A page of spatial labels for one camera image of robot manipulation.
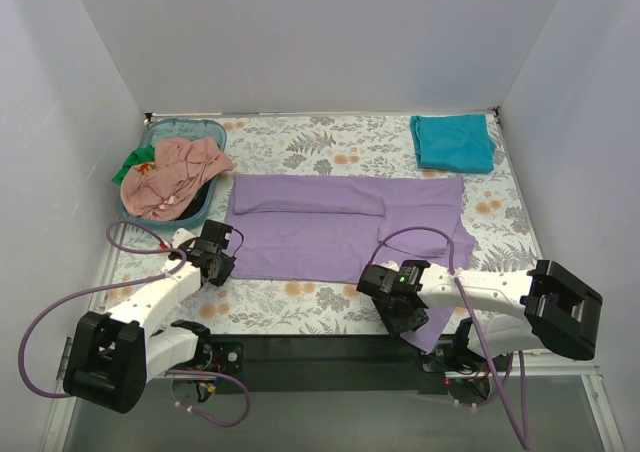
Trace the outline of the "purple t shirt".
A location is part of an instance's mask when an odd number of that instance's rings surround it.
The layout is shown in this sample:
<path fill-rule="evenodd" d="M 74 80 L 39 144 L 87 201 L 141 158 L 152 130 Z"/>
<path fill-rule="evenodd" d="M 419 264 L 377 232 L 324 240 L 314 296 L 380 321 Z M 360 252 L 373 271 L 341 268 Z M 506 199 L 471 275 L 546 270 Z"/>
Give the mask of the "purple t shirt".
<path fill-rule="evenodd" d="M 225 221 L 235 279 L 354 284 L 369 258 L 469 266 L 462 178 L 239 175 Z"/>

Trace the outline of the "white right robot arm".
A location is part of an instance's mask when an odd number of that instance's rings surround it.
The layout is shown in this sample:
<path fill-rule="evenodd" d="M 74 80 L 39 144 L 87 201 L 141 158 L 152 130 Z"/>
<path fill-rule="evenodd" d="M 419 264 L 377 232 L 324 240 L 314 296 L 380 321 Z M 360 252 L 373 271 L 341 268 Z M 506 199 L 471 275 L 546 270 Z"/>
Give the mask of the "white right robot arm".
<path fill-rule="evenodd" d="M 595 356 L 603 298 L 554 261 L 540 260 L 529 271 L 456 273 L 426 261 L 370 264 L 356 289 L 373 300 L 392 336 L 418 331 L 437 309 L 493 313 L 479 328 L 460 323 L 452 355 L 464 369 L 534 349 L 576 361 Z"/>

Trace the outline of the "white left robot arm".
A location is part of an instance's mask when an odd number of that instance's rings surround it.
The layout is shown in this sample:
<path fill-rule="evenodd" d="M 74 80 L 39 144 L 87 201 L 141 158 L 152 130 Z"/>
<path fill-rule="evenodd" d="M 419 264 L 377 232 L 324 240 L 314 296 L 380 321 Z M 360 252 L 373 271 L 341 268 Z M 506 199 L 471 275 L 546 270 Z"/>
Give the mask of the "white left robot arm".
<path fill-rule="evenodd" d="M 177 230 L 158 280 L 102 314 L 86 313 L 76 327 L 64 391 L 126 413 L 150 380 L 173 368 L 187 373 L 240 372 L 241 343 L 217 342 L 197 322 L 163 323 L 203 285 L 226 281 L 236 260 L 225 252 L 233 232 L 232 226 L 212 220 L 205 221 L 199 235 Z"/>

